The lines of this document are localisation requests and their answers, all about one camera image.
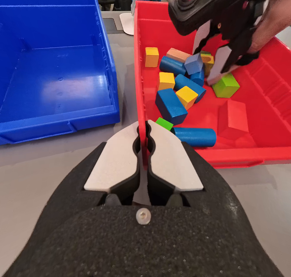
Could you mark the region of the red wooden block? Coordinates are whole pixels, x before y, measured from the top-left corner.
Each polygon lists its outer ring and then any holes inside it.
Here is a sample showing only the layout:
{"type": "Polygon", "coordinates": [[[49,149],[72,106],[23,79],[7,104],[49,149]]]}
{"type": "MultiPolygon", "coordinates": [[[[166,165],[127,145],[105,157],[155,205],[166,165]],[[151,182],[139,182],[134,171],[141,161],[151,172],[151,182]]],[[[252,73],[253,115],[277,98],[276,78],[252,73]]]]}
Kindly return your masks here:
{"type": "Polygon", "coordinates": [[[249,133],[245,103],[227,100],[218,112],[218,136],[237,140],[249,133]]]}

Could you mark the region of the light blue wooden cube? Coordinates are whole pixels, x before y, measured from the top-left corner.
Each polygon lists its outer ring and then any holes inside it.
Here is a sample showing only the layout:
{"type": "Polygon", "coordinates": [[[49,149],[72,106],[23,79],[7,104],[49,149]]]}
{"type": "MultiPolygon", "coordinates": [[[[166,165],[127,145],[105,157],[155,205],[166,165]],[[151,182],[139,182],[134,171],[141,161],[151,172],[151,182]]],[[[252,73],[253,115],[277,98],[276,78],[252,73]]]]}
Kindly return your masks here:
{"type": "Polygon", "coordinates": [[[201,54],[197,53],[188,57],[184,63],[184,66],[188,75],[192,75],[192,74],[200,72],[203,67],[201,54]]]}

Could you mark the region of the small green wooden block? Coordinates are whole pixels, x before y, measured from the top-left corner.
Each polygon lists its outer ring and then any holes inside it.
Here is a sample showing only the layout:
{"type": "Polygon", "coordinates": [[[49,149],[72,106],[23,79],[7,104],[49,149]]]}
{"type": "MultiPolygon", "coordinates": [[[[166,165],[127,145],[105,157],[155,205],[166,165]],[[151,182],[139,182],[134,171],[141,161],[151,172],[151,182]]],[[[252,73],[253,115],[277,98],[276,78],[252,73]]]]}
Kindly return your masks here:
{"type": "Polygon", "coordinates": [[[159,117],[155,123],[162,126],[163,128],[165,128],[168,131],[171,131],[171,129],[173,128],[173,124],[171,122],[169,122],[161,117],[159,117]]]}

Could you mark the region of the natural wooden block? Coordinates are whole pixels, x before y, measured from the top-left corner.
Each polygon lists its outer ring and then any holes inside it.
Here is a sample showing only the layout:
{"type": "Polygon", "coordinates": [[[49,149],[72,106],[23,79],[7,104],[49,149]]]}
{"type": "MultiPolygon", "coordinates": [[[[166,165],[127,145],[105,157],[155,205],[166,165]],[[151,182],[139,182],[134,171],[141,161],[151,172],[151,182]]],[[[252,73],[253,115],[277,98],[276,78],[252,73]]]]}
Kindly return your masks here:
{"type": "Polygon", "coordinates": [[[166,53],[166,57],[179,61],[183,64],[186,62],[187,58],[191,56],[192,56],[191,54],[188,54],[175,48],[170,48],[166,53]]]}

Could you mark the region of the person's right hand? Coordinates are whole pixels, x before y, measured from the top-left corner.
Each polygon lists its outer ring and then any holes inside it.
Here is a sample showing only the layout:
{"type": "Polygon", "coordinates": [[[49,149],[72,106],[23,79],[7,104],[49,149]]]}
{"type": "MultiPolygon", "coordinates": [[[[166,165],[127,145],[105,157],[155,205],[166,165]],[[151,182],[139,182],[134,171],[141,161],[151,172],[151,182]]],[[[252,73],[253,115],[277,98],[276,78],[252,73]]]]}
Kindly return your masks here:
{"type": "Polygon", "coordinates": [[[248,53],[261,50],[274,36],[291,25],[291,0],[269,0],[263,17],[253,34],[248,53]]]}

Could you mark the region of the red plastic bin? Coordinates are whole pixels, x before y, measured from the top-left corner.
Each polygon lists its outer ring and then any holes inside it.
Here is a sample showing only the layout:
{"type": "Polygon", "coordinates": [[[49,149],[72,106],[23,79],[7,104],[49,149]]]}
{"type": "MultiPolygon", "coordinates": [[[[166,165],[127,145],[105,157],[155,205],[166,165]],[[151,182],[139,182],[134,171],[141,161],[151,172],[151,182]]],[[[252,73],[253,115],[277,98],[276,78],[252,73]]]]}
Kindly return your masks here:
{"type": "MultiPolygon", "coordinates": [[[[195,32],[179,35],[165,2],[138,1],[134,24],[136,102],[143,164],[147,166],[145,122],[162,117],[155,104],[160,60],[172,47],[189,53],[195,32]],[[156,68],[145,67],[146,47],[158,48],[156,68]]],[[[249,133],[237,140],[217,136],[212,148],[196,149],[214,168],[290,163],[290,63],[290,49],[274,37],[257,60],[232,72],[240,88],[230,99],[245,103],[249,133]]]]}

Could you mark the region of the green wooden cube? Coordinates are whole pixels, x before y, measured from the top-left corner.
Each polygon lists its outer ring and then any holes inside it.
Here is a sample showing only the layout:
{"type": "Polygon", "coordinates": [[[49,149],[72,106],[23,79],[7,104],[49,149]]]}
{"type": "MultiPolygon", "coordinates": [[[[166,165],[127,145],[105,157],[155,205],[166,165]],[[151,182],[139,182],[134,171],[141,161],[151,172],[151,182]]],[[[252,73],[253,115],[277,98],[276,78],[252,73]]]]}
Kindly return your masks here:
{"type": "Polygon", "coordinates": [[[228,73],[215,83],[212,88],[217,98],[230,98],[239,90],[240,85],[233,74],[228,73]]]}

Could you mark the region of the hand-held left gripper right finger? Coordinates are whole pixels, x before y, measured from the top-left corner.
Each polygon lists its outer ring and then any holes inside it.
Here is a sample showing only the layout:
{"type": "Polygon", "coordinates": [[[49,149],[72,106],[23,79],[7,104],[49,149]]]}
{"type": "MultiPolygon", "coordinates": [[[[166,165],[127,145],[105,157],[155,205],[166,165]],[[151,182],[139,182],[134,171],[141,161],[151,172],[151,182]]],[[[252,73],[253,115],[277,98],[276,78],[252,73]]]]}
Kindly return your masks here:
{"type": "Polygon", "coordinates": [[[202,190],[203,184],[178,137],[152,120],[147,123],[148,140],[153,139],[155,144],[151,155],[154,176],[171,184],[175,192],[202,190]]]}

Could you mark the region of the blue plastic bin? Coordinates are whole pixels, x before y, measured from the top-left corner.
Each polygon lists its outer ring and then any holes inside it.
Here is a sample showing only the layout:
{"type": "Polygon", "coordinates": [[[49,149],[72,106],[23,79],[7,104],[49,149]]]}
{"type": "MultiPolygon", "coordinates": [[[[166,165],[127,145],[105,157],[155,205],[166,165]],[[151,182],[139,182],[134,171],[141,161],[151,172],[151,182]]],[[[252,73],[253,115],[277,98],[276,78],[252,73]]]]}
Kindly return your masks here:
{"type": "Polygon", "coordinates": [[[97,0],[1,0],[0,144],[120,122],[97,0]]]}

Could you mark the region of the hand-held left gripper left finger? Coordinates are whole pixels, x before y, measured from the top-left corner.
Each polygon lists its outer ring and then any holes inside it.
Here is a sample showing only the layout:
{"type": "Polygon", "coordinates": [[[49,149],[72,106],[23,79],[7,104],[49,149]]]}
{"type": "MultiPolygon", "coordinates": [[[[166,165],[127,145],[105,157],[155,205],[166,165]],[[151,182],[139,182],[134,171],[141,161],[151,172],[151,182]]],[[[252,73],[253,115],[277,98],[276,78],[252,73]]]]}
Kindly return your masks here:
{"type": "Polygon", "coordinates": [[[111,192],[112,188],[137,169],[137,155],[133,150],[138,137],[138,121],[115,133],[105,144],[84,189],[86,191],[111,192]]]}

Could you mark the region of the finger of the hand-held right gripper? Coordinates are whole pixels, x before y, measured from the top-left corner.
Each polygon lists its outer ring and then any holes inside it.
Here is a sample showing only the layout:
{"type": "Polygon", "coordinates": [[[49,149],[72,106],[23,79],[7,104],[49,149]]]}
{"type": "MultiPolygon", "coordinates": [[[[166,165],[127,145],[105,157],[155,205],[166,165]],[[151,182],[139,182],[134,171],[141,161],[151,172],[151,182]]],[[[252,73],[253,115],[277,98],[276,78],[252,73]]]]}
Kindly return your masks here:
{"type": "Polygon", "coordinates": [[[231,64],[228,71],[223,71],[223,67],[230,56],[231,51],[232,50],[228,47],[228,45],[221,46],[217,49],[214,58],[214,65],[209,73],[209,76],[207,77],[208,86],[216,84],[224,75],[240,68],[238,65],[231,64]]]}
{"type": "Polygon", "coordinates": [[[206,45],[209,39],[211,20],[201,25],[195,35],[194,45],[193,45],[193,55],[200,53],[202,48],[206,45]]]}

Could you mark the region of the yellow wooden cube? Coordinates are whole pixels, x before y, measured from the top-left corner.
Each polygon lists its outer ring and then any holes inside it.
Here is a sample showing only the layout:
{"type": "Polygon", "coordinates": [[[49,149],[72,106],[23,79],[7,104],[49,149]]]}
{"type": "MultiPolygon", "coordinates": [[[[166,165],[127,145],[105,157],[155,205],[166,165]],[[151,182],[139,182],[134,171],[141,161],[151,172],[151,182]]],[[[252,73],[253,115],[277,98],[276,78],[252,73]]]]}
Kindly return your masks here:
{"type": "Polygon", "coordinates": [[[169,72],[159,72],[159,82],[157,86],[157,91],[165,89],[174,89],[175,77],[173,73],[169,72]]]}

